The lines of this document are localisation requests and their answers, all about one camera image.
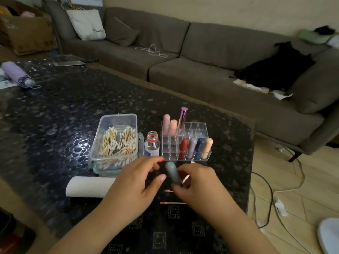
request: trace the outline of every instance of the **fingernail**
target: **fingernail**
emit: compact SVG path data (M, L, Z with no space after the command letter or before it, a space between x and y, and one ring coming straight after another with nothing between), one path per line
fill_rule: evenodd
M161 176L160 176L160 181L161 182L164 182L164 180L166 179L166 175L165 174L162 174Z

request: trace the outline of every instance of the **white tote bag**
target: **white tote bag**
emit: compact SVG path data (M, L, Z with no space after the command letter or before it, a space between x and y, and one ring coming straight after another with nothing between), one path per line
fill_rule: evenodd
M75 32L82 40L106 38L98 10L66 10Z

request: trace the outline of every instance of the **black cable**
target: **black cable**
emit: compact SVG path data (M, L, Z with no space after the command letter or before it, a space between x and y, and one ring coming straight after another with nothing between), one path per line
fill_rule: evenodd
M269 189L270 189L270 191L271 191L271 203L270 203L270 205L269 205L269 214L268 214L268 216L267 216L267 223L266 223L265 225L259 227L259 229L261 229L261 228L264 228L265 226L267 226L267 225L269 224L269 218L270 218L270 216L271 216L271 210L272 210L272 205L273 205L273 191L272 191L271 185L267 182L267 180L266 180L262 175L260 175L260 174L258 174L258 173L256 173L256 172L252 172L252 173L255 174L255 175L258 175L258 176L260 176L262 179L264 179L264 181L267 183L267 185L269 186Z

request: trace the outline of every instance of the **sofa leg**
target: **sofa leg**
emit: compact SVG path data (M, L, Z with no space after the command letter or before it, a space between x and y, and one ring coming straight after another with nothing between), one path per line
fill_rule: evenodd
M301 154L301 152L295 151L293 157L289 159L289 162L294 162L294 160L297 159Z

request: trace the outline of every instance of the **small plastic bottle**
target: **small plastic bottle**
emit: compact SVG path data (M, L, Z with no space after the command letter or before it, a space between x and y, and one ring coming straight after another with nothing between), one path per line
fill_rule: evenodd
M145 141L145 155L159 156L159 150L160 150L160 141L158 133L155 131L150 131L147 134Z

